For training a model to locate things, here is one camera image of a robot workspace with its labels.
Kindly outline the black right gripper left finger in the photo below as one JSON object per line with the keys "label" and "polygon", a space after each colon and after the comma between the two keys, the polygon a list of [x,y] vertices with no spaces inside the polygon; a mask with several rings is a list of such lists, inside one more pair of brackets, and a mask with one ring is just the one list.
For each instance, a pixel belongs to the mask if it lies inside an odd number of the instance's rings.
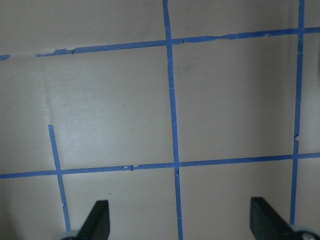
{"label": "black right gripper left finger", "polygon": [[77,234],[78,240],[107,240],[110,236],[108,200],[98,200]]}

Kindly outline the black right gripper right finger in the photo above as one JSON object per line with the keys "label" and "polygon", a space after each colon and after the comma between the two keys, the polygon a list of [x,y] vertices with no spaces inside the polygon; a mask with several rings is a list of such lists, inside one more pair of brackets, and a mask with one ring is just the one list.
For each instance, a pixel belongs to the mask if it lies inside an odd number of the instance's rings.
{"label": "black right gripper right finger", "polygon": [[256,240],[299,240],[295,232],[263,197],[250,199],[250,230]]}

